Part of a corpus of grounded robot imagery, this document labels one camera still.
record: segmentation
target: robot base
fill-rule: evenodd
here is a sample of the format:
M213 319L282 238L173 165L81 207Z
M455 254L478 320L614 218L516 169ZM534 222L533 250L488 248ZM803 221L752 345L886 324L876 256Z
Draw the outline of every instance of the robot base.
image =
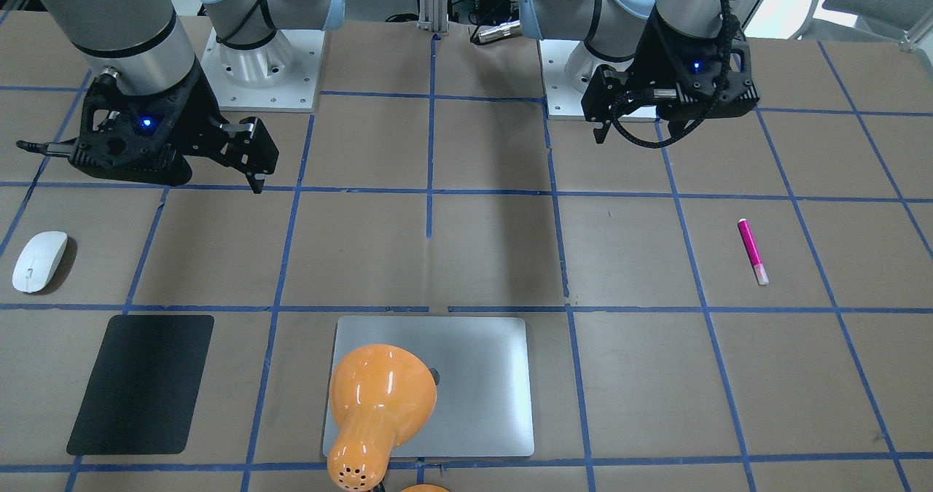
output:
M526 324L517 317L344 316L337 322L337 363L363 345L406 349L437 370L434 413L393 458L525 458L534 452ZM322 453L337 439L324 422Z
M297 65L276 86L244 87L226 74L217 49L216 31L211 30L200 63L221 111L313 111L324 57L324 32L282 30L282 33L289 38Z
M541 40L541 76L544 78L544 90L547 94L547 117L554 120L585 120L580 99L583 93L578 91L564 73L564 66L577 47L577 40ZM623 117L629 122L654 122L654 107L642 107L636 112Z

